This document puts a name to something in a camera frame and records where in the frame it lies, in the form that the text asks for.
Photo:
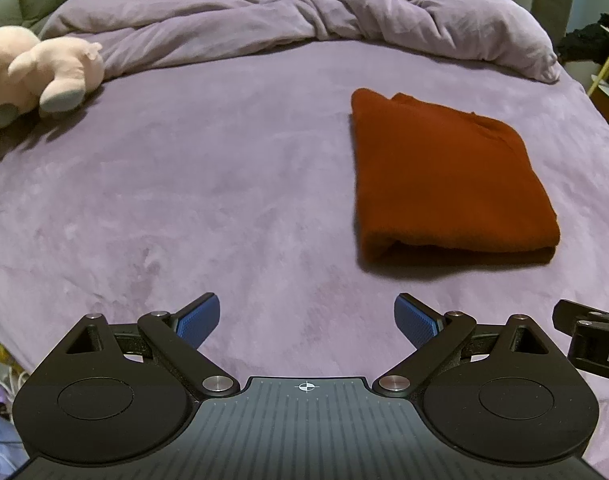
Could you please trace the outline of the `rust red knit cardigan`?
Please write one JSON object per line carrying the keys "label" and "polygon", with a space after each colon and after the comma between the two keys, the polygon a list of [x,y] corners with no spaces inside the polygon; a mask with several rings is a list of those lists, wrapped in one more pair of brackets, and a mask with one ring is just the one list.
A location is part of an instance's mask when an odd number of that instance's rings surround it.
{"label": "rust red knit cardigan", "polygon": [[499,120],[361,88],[351,97],[364,261],[541,264],[561,240],[521,136]]}

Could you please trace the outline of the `black clothing pile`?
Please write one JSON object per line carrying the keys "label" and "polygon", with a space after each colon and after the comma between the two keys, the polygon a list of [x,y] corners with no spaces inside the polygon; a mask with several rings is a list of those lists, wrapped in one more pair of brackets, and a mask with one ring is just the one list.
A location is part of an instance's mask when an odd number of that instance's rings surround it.
{"label": "black clothing pile", "polygon": [[602,13],[597,22],[567,32],[555,51],[561,64],[585,61],[603,64],[609,55],[609,14]]}

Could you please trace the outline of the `purple bed sheet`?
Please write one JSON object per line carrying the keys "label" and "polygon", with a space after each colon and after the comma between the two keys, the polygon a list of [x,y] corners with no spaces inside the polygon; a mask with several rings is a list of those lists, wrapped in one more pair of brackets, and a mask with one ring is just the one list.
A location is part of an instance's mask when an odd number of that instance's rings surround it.
{"label": "purple bed sheet", "polygon": [[[361,88],[511,126],[551,261],[364,261]],[[171,315],[205,292],[193,349]],[[420,349],[401,292],[443,316]],[[21,479],[609,479],[609,377],[567,359],[561,299],[609,312],[609,125],[568,76],[309,41],[106,82],[0,159]]]}

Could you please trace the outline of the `pink plush toy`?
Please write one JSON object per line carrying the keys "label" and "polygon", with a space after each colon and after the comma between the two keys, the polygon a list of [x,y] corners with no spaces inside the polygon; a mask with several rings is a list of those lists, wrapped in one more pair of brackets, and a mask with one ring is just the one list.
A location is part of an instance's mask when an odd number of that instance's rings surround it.
{"label": "pink plush toy", "polygon": [[104,80],[103,46],[77,37],[41,40],[21,26],[0,27],[0,129],[38,108],[70,112]]}

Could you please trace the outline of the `purple crumpled duvet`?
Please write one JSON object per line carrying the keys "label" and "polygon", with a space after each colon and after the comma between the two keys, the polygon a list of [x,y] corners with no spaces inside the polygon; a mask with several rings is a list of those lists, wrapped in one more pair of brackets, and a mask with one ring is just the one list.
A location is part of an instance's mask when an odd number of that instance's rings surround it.
{"label": "purple crumpled duvet", "polygon": [[68,0],[42,35],[98,42],[109,78],[309,40],[382,41],[545,84],[561,74],[549,36],[512,0]]}

